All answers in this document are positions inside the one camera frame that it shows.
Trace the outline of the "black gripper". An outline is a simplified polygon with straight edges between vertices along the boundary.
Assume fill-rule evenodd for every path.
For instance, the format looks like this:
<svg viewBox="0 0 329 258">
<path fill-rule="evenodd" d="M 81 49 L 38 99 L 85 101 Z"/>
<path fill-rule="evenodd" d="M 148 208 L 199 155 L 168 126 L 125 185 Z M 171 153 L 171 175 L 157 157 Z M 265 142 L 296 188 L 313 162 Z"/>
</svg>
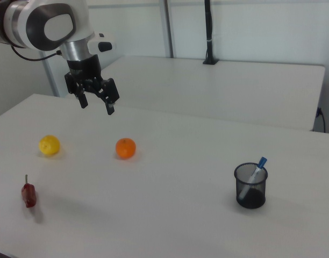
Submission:
<svg viewBox="0 0 329 258">
<path fill-rule="evenodd" d="M 84 91 L 93 92 L 106 106 L 108 115 L 115 111 L 114 105 L 119 99 L 114 79 L 104 80 L 101 76 L 101 64 L 98 55 L 80 61 L 67 61 L 69 72 L 65 82 L 69 94 L 74 95 L 81 108 L 88 106 Z"/>
</svg>

